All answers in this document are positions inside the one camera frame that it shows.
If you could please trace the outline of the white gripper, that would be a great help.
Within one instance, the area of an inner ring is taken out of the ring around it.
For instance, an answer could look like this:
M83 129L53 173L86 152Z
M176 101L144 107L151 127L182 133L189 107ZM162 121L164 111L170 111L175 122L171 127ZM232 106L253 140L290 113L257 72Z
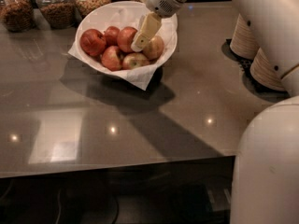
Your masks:
M182 0L146 0L146 7L152 12L141 17L131 49L134 52L143 50L160 30L162 18L172 17L182 4Z

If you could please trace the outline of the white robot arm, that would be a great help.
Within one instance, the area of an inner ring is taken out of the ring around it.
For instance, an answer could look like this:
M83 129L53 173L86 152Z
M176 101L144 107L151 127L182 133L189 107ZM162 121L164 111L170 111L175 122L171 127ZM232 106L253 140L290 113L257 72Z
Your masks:
M260 47L252 77L289 97L242 134L230 224L299 224L299 0L233 2Z

